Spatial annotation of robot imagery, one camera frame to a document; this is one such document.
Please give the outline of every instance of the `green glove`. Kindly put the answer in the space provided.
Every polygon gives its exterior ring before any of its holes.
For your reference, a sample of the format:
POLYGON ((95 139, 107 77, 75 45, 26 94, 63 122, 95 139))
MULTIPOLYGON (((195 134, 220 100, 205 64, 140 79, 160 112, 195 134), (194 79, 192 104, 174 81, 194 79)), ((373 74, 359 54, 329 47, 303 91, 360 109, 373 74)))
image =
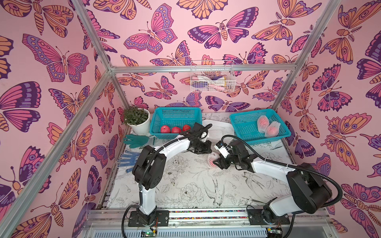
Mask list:
POLYGON ((147 136, 126 135, 123 143, 130 145, 130 148, 138 148, 148 143, 149 138, 147 136))

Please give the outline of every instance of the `metal vent grille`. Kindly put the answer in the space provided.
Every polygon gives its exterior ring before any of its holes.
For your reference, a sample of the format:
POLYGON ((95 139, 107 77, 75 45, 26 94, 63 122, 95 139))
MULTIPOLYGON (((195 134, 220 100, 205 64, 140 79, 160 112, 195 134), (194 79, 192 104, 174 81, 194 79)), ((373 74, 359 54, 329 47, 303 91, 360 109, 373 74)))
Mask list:
MULTIPOLYGON (((140 237, 142 230, 125 231, 127 237, 140 237)), ((120 230, 95 231, 93 238, 120 238, 120 230)), ((241 238, 241 237, 267 237, 266 228, 204 228, 204 229, 162 229, 156 237, 194 237, 194 238, 241 238)))

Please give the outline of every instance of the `bird drawing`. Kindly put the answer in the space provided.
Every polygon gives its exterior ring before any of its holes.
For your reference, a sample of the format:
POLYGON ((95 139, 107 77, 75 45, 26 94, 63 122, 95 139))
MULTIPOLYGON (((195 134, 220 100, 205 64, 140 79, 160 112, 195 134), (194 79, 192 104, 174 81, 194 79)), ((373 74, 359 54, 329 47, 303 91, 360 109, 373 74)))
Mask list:
POLYGON ((209 198, 212 198, 214 199, 213 200, 213 205, 214 206, 221 206, 222 204, 222 201, 224 200, 224 194, 225 194, 225 185, 224 185, 224 188, 222 190, 222 194, 219 192, 219 189, 218 189, 218 181, 216 179, 216 182, 214 181, 214 179, 212 178, 213 180, 213 184, 214 184, 214 187, 215 187, 215 191, 212 192, 211 190, 208 189, 208 187, 205 185, 205 182, 203 181, 204 183, 204 188, 205 188, 205 192, 207 193, 208 197, 209 198))
POLYGON ((258 178, 260 178, 261 179, 261 177, 259 177, 258 175, 256 175, 256 174, 253 174, 253 173, 251 173, 251 172, 244 172, 243 173, 243 175, 242 175, 242 177, 245 177, 246 178, 246 184, 249 186, 249 188, 253 191, 253 193, 255 193, 255 195, 257 195, 258 196, 258 194, 255 192, 255 188, 253 187, 253 182, 256 184, 256 185, 258 185, 259 186, 259 188, 261 188, 262 190, 263 190, 263 188, 265 187, 263 184, 261 184, 260 182, 258 182, 257 180, 256 180, 256 178, 255 177, 258 177, 258 178))

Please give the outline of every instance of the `red apple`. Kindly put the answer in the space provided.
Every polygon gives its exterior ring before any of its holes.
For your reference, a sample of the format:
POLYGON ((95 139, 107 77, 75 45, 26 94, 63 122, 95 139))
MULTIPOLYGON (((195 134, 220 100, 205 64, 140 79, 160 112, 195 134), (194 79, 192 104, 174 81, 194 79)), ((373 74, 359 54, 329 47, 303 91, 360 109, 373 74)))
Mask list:
POLYGON ((189 126, 189 125, 185 125, 185 126, 183 126, 182 127, 182 130, 183 131, 187 131, 187 130, 189 130, 191 127, 189 126))
POLYGON ((181 129, 177 126, 175 126, 174 128, 172 128, 172 133, 180 133, 181 132, 181 129))
POLYGON ((164 125, 160 129, 160 133, 171 133, 171 129, 169 128, 169 126, 164 125))

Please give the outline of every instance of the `white flower pot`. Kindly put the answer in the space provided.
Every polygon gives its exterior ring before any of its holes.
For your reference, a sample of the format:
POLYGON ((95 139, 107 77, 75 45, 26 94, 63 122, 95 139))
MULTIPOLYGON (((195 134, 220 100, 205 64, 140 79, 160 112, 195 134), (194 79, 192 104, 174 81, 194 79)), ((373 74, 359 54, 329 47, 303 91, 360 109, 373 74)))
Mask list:
POLYGON ((150 118, 151 114, 149 113, 147 109, 141 109, 141 110, 144 110, 145 112, 148 113, 148 119, 139 125, 128 124, 132 128, 134 133, 140 136, 147 134, 149 132, 149 127, 151 125, 151 118, 150 118))

